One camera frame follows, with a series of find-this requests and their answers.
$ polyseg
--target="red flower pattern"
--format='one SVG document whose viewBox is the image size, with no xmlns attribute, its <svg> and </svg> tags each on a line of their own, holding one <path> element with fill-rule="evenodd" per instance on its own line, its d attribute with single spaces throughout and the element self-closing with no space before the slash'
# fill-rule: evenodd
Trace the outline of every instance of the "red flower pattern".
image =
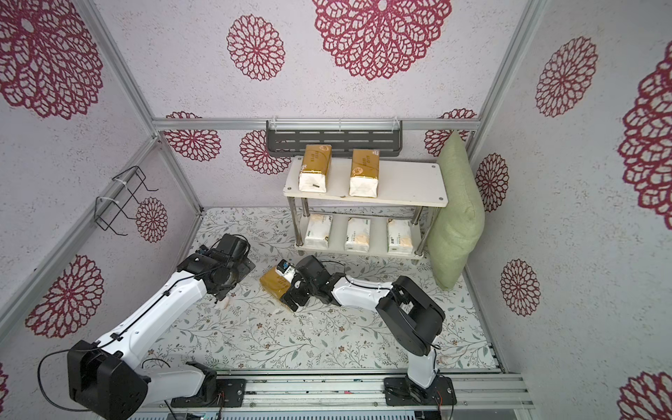
<svg viewBox="0 0 672 420">
<path fill-rule="evenodd" d="M 200 118 L 191 112 L 173 112 L 166 118 Z M 193 161 L 209 161 L 222 148 L 215 130 L 170 130 L 163 133 L 176 152 Z"/>
<path fill-rule="evenodd" d="M 69 120 L 98 102 L 103 63 L 69 0 L 0 0 L 0 45 L 9 105 Z"/>
<path fill-rule="evenodd" d="M 623 117 L 626 139 L 618 149 L 626 166 L 623 181 L 634 185 L 639 206 L 655 210 L 672 230 L 672 42 L 638 90 Z"/>
<path fill-rule="evenodd" d="M 135 214 L 138 232 L 148 242 L 159 242 L 168 229 L 168 213 L 154 197 L 145 198 Z"/>
<path fill-rule="evenodd" d="M 502 156 L 491 153 L 480 162 L 476 185 L 486 211 L 493 212 L 502 205 L 509 189 L 509 167 Z"/>
<path fill-rule="evenodd" d="M 466 108 L 454 109 L 450 112 L 444 113 L 439 118 L 462 119 L 475 118 L 476 112 L 467 110 Z M 429 130 L 425 133 L 425 149 L 432 156 L 438 156 L 443 149 L 446 140 L 453 134 L 453 130 Z M 469 137 L 469 130 L 461 130 L 459 132 L 463 141 Z"/>
<path fill-rule="evenodd" d="M 597 54 L 590 38 L 579 36 L 561 46 L 544 66 L 537 83 L 537 108 L 557 117 L 574 108 L 593 81 Z"/>
<path fill-rule="evenodd" d="M 407 71 L 441 36 L 450 0 L 313 0 L 323 48 L 352 76 Z"/>
<path fill-rule="evenodd" d="M 621 420 L 672 419 L 672 378 L 665 372 L 628 378 L 620 388 Z"/>
<path fill-rule="evenodd" d="M 76 255 L 28 315 L 26 327 L 49 338 L 72 334 L 95 315 L 103 292 L 103 278 L 95 261 Z"/>
<path fill-rule="evenodd" d="M 262 17 L 241 16 L 226 37 L 231 60 L 252 80 L 278 75 L 285 63 L 285 49 L 278 31 Z"/>
<path fill-rule="evenodd" d="M 255 130 L 241 140 L 241 156 L 245 164 L 256 172 L 271 175 L 289 168 L 292 160 L 288 157 L 272 157 L 268 154 L 266 132 Z"/>
<path fill-rule="evenodd" d="M 2 370 L 2 363 L 0 363 L 0 414 L 3 412 L 3 404 L 5 403 L 5 397 L 9 394 L 7 389 L 7 379 L 9 376 L 5 375 L 5 372 Z"/>
<path fill-rule="evenodd" d="M 509 261 L 502 270 L 499 285 L 506 305 L 516 314 L 526 317 L 537 310 L 542 294 L 536 273 L 525 261 Z"/>
</svg>

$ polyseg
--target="floor mat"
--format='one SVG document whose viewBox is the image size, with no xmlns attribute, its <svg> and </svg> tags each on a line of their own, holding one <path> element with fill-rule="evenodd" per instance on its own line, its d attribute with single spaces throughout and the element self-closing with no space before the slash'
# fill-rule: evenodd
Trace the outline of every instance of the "floor mat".
<svg viewBox="0 0 672 420">
<path fill-rule="evenodd" d="M 337 208 L 352 214 L 412 215 L 412 208 Z M 218 370 L 323 370 L 406 368 L 406 351 L 378 314 L 326 306 L 311 298 L 293 313 L 267 294 L 259 277 L 280 259 L 302 257 L 294 249 L 294 229 L 288 208 L 214 208 L 207 211 L 192 251 L 211 246 L 224 233 L 245 235 L 249 258 L 256 264 L 229 295 L 226 306 L 207 296 L 187 309 L 157 340 L 147 358 L 169 363 L 196 360 Z M 428 258 L 418 265 L 398 258 L 319 253 L 321 259 L 346 264 L 346 273 L 366 280 L 394 281 L 399 275 L 417 282 L 446 312 L 437 364 L 440 368 L 493 369 L 497 361 L 464 280 L 450 291 L 440 290 Z M 340 267 L 327 264 L 334 272 Z M 160 362 L 151 361 L 147 367 Z"/>
</svg>

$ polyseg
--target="shelf leg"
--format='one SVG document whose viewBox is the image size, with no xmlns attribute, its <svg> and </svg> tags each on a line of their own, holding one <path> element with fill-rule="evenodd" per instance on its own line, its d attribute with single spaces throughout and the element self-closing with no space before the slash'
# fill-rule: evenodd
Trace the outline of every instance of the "shelf leg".
<svg viewBox="0 0 672 420">
<path fill-rule="evenodd" d="M 427 232 L 425 232 L 425 236 L 422 237 L 420 240 L 420 243 L 418 244 L 418 248 L 415 250 L 415 256 L 416 257 L 422 257 L 424 252 L 425 252 L 425 244 L 427 243 L 427 238 L 429 237 L 429 232 L 431 232 L 431 228 L 434 226 L 434 222 L 436 221 L 437 216 L 439 215 L 439 209 L 438 208 L 432 208 L 432 215 L 431 215 L 431 222 L 429 223 L 429 227 L 427 228 Z"/>
<path fill-rule="evenodd" d="M 307 198 L 301 198 L 301 206 L 303 207 L 303 217 L 310 217 L 310 212 L 308 211 Z"/>
<path fill-rule="evenodd" d="M 294 224 L 294 236 L 296 237 L 296 246 L 303 246 L 303 238 L 301 237 L 301 229 L 298 226 L 298 215 L 296 214 L 296 200 L 294 197 L 287 197 L 290 203 L 290 212 L 292 213 L 292 223 Z"/>
<path fill-rule="evenodd" d="M 422 206 L 417 206 L 415 208 L 415 213 L 413 213 L 413 219 L 411 219 L 411 224 L 413 226 L 420 222 L 420 213 L 422 213 Z"/>
</svg>

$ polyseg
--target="mounting plate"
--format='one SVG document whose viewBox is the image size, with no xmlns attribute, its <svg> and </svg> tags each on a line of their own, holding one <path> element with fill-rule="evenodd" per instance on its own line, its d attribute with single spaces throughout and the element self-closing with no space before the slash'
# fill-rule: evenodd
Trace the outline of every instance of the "mounting plate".
<svg viewBox="0 0 672 420">
<path fill-rule="evenodd" d="M 218 379 L 216 395 L 224 392 L 224 407 L 242 407 L 243 397 L 245 396 L 245 379 Z M 171 406 L 178 409 L 194 407 L 219 407 L 217 397 L 214 402 L 205 403 L 195 401 L 193 398 L 173 398 Z"/>
<path fill-rule="evenodd" d="M 391 407 L 409 405 L 437 405 L 441 401 L 442 406 L 455 405 L 458 400 L 455 397 L 453 381 L 445 376 L 437 376 L 429 388 L 423 390 L 406 378 L 385 378 L 385 401 Z"/>
</svg>

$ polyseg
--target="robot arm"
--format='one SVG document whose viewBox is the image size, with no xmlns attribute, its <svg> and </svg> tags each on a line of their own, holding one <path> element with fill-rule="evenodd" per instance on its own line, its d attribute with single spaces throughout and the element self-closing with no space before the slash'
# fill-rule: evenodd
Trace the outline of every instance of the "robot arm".
<svg viewBox="0 0 672 420">
<path fill-rule="evenodd" d="M 122 323 L 94 343 L 75 344 L 67 356 L 71 398 L 107 420 L 125 420 L 143 404 L 172 398 L 189 407 L 211 405 L 218 386 L 213 369 L 189 362 L 149 373 L 140 363 L 186 308 L 206 294 L 222 300 L 254 268 L 248 251 L 246 241 L 223 236 L 216 249 L 201 249 L 180 263 L 168 282 Z M 434 403 L 439 377 L 432 343 L 446 316 L 411 279 L 400 276 L 395 282 L 374 283 L 332 275 L 313 256 L 296 267 L 281 261 L 278 270 L 291 281 L 280 300 L 294 311 L 316 296 L 325 304 L 377 312 L 409 352 L 403 392 L 416 403 Z M 406 312 L 402 305 L 412 309 Z"/>
<path fill-rule="evenodd" d="M 217 247 L 202 247 L 138 310 L 93 343 L 80 341 L 67 356 L 70 397 L 108 420 L 125 420 L 140 406 L 182 396 L 212 401 L 216 372 L 201 364 L 142 369 L 151 345 L 206 294 L 224 299 L 252 269 L 246 240 L 226 234 Z"/>
<path fill-rule="evenodd" d="M 368 282 L 344 273 L 329 274 L 325 266 L 310 255 L 292 266 L 286 261 L 277 271 L 291 282 L 281 302 L 297 311 L 316 296 L 325 304 L 350 306 L 377 312 L 394 338 L 409 356 L 408 392 L 417 403 L 433 398 L 437 383 L 436 349 L 446 314 L 406 276 L 395 282 Z M 411 305 L 407 312 L 404 305 Z"/>
</svg>

